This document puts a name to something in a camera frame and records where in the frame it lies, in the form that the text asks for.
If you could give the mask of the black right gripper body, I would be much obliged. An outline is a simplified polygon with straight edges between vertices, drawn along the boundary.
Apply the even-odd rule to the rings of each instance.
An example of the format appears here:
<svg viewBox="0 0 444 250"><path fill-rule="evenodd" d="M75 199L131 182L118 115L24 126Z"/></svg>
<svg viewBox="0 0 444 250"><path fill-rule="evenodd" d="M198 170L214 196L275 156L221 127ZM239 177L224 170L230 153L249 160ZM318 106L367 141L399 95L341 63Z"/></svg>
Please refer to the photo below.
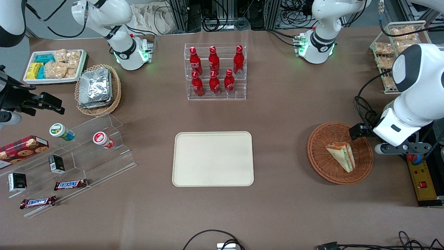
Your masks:
<svg viewBox="0 0 444 250"><path fill-rule="evenodd" d="M24 113L29 116L35 116L36 110L29 108L25 102L31 101L35 94L30 93L35 90L33 85L23 85L16 79L8 76L5 72L5 66L0 66L1 72L1 94L0 106L1 109L9 112Z"/></svg>

